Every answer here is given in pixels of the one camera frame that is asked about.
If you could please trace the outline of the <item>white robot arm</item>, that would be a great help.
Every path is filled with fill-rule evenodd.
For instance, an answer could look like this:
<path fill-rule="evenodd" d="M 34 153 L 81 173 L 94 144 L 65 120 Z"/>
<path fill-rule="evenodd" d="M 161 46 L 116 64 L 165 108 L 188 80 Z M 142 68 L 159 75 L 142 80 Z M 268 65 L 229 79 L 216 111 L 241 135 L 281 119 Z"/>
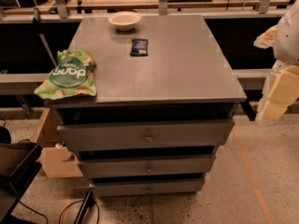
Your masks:
<path fill-rule="evenodd" d="M 256 120 L 279 120 L 299 98 L 299 0 L 286 11 L 278 24 L 259 35 L 253 45 L 272 48 L 276 59 L 263 84 Z"/>

